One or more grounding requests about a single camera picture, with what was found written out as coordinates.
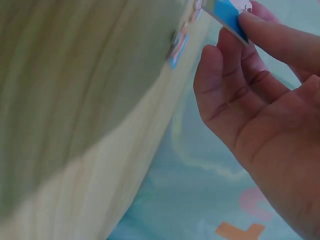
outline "orange print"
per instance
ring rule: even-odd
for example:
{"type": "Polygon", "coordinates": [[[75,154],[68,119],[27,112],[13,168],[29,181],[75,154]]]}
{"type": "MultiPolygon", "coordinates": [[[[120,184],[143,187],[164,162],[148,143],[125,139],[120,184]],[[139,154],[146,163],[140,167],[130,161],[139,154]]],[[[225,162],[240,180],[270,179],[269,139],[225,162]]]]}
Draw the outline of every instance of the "orange print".
{"type": "Polygon", "coordinates": [[[265,226],[252,224],[247,231],[243,231],[229,223],[223,222],[215,231],[219,236],[228,240],[258,240],[265,226]]]}

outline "cartoon print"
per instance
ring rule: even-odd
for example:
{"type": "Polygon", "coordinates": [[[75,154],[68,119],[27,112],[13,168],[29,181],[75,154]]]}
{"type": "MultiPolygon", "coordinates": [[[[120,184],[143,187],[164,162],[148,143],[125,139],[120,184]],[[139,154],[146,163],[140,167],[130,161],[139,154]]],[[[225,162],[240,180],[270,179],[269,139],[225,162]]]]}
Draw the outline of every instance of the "cartoon print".
{"type": "Polygon", "coordinates": [[[273,215],[270,212],[259,208],[260,202],[268,201],[258,187],[245,190],[240,197],[240,206],[243,210],[261,221],[268,222],[273,215]]]}
{"type": "Polygon", "coordinates": [[[261,224],[252,224],[247,231],[243,231],[227,222],[221,223],[215,233],[228,240],[258,240],[265,230],[261,224]]]}
{"type": "Polygon", "coordinates": [[[194,23],[199,18],[202,11],[201,7],[202,7],[202,0],[194,0],[193,11],[189,19],[190,23],[194,23]]]}
{"type": "Polygon", "coordinates": [[[243,11],[251,12],[252,4],[249,0],[229,0],[232,5],[239,10],[240,13],[243,11]]]}
{"type": "Polygon", "coordinates": [[[179,58],[185,48],[188,40],[187,28],[188,24],[182,25],[181,31],[174,34],[172,38],[172,49],[169,53],[171,67],[174,69],[179,61],[179,58]]]}

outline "light blue bed sheet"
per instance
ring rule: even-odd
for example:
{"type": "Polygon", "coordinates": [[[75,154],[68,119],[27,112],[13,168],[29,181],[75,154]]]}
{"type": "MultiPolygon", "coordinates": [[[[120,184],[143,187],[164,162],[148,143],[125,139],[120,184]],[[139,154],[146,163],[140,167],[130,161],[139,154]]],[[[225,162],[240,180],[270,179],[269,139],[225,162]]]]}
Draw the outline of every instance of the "light blue bed sheet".
{"type": "MultiPolygon", "coordinates": [[[[317,0],[260,2],[283,23],[320,35],[317,0]]],[[[215,44],[219,29],[214,22],[204,44],[215,44]]],[[[292,89],[299,86],[286,65],[259,52],[276,77],[292,89]]],[[[132,206],[108,240],[225,240],[216,233],[223,222],[243,231],[252,224],[264,226],[259,240],[300,240],[204,126],[192,83],[190,79],[132,206]]]]}

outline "pink print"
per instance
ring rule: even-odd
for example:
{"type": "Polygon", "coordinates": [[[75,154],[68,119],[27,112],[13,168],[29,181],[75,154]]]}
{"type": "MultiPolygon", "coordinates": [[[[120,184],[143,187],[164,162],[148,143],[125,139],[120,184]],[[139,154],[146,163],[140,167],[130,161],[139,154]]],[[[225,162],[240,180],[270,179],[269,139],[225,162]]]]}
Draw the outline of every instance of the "pink print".
{"type": "Polygon", "coordinates": [[[259,202],[267,202],[267,199],[258,187],[245,190],[240,198],[240,206],[248,214],[258,218],[261,221],[268,222],[272,218],[272,214],[259,207],[259,202]]]}

